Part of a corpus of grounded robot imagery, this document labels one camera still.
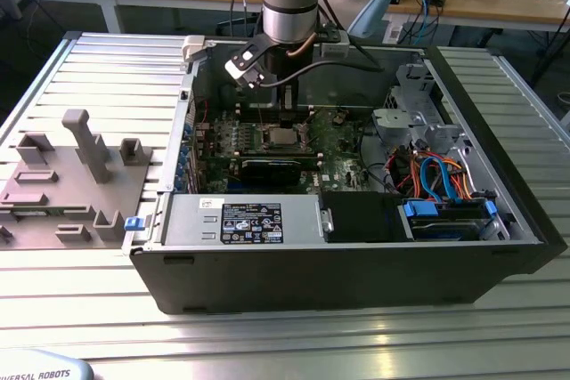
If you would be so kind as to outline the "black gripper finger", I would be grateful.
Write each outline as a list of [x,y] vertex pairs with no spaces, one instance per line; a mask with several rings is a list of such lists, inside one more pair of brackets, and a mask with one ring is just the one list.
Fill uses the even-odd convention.
[[286,95],[288,87],[286,85],[279,85],[276,88],[277,101],[279,106],[279,126],[287,127],[287,109],[286,109]]
[[291,128],[297,121],[299,83],[292,82],[287,86],[287,127]]

